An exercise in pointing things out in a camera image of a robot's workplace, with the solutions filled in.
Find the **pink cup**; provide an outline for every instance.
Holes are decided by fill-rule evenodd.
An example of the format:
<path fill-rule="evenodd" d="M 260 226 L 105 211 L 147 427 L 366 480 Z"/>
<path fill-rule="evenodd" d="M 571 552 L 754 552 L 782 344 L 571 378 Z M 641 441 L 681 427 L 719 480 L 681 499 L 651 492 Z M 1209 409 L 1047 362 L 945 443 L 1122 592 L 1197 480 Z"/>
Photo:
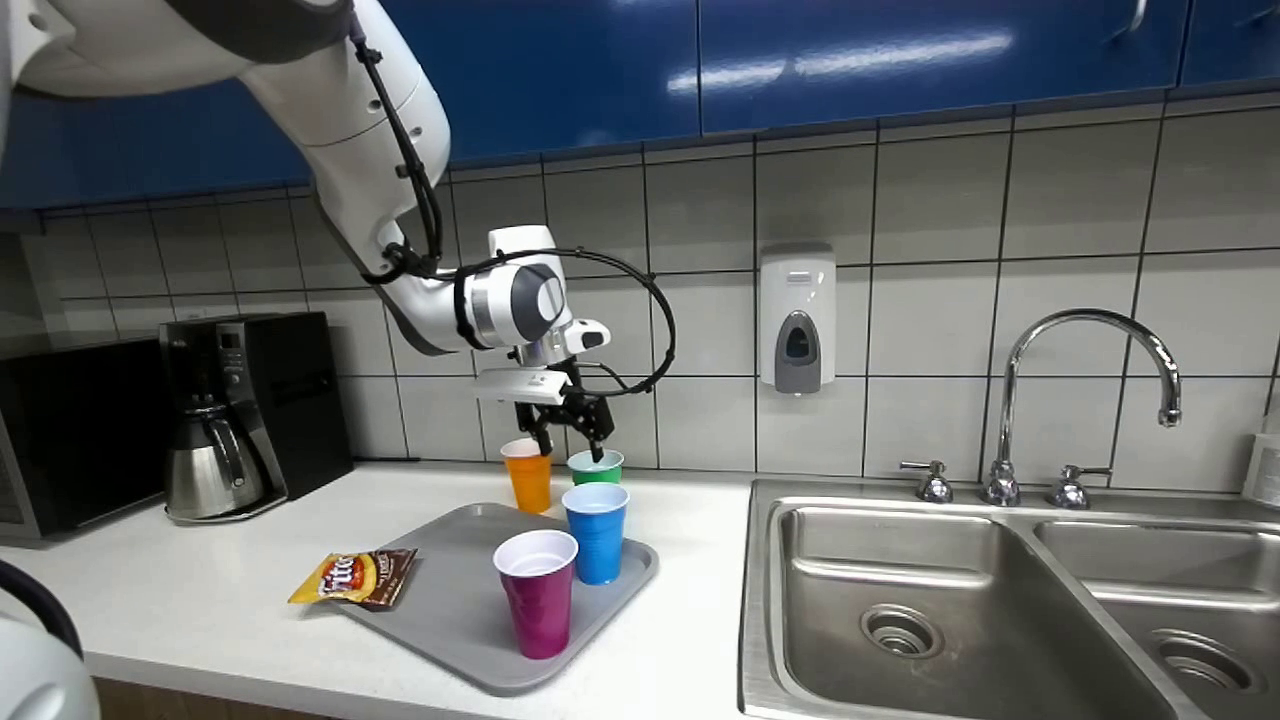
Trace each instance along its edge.
<path fill-rule="evenodd" d="M 516 643 L 529 659 L 567 646 L 571 559 L 575 540 L 556 526 L 520 530 L 492 552 L 511 604 Z"/>

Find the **orange cup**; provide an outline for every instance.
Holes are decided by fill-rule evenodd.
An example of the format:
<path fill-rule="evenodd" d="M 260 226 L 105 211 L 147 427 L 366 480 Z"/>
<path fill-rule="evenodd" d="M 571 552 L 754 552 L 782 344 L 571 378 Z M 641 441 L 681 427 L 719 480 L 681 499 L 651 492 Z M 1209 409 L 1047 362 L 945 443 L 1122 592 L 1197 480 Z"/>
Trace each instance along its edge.
<path fill-rule="evenodd" d="M 502 443 L 502 469 L 511 474 L 511 495 L 520 510 L 547 510 L 551 499 L 551 456 L 541 456 L 532 441 Z"/>

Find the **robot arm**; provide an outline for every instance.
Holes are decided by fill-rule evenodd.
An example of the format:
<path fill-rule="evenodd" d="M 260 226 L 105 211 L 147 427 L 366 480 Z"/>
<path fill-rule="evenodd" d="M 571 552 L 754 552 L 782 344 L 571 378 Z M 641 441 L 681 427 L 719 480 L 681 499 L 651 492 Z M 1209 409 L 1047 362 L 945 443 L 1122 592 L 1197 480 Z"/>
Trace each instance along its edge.
<path fill-rule="evenodd" d="M 324 219 L 414 352 L 511 352 L 516 368 L 481 377 L 481 395 L 516 401 L 520 427 L 542 447 L 542 425 L 571 425 L 593 447 L 613 430 L 608 405 L 580 391 L 575 371 L 575 355 L 613 335 L 571 314 L 547 226 L 486 231 L 492 258 L 475 266 L 435 266 L 435 246 L 424 258 L 408 252 L 400 216 L 421 206 L 429 234 L 441 224 L 432 185 L 448 165 L 448 114 L 378 0 L 13 0 L 13 9 L 39 14 L 42 31 L 13 31 L 33 61 L 20 80 L 39 90 L 139 97 L 239 74 L 302 150 Z"/>

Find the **soap dispenser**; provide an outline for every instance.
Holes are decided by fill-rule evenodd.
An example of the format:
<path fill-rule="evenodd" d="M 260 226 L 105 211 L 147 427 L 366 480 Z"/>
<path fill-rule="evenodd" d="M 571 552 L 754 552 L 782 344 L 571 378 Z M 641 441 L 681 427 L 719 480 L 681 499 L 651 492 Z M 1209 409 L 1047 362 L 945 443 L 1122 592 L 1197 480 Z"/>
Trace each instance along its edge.
<path fill-rule="evenodd" d="M 836 378 L 833 246 L 759 257 L 759 385 L 805 395 Z"/>

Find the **coffee maker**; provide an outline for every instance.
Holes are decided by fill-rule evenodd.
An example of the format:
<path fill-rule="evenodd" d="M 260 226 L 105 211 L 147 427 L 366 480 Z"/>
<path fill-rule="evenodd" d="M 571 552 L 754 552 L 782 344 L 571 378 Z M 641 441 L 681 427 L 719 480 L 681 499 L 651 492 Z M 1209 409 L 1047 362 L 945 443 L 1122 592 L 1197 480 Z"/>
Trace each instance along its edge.
<path fill-rule="evenodd" d="M 324 312 L 185 319 L 161 344 L 175 524 L 249 519 L 352 469 Z"/>

